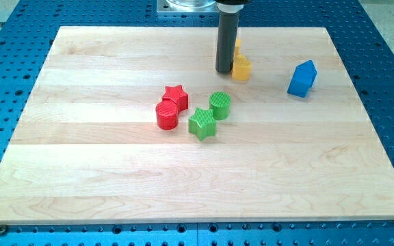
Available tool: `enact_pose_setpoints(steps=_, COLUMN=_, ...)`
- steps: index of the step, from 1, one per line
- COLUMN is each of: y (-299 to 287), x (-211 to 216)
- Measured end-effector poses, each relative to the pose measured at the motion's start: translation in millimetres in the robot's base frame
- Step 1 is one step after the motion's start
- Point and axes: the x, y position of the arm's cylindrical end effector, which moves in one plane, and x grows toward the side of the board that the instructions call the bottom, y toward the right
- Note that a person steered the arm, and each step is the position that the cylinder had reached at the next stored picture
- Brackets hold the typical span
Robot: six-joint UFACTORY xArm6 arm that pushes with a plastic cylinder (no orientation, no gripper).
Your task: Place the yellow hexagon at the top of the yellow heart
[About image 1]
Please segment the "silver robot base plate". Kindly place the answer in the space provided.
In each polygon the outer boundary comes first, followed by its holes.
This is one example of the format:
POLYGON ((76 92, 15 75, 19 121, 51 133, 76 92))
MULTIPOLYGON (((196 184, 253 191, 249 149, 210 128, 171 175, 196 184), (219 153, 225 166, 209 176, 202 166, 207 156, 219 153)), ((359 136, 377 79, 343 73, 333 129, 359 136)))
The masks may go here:
POLYGON ((214 0, 157 0, 158 13, 213 13, 217 11, 214 0))

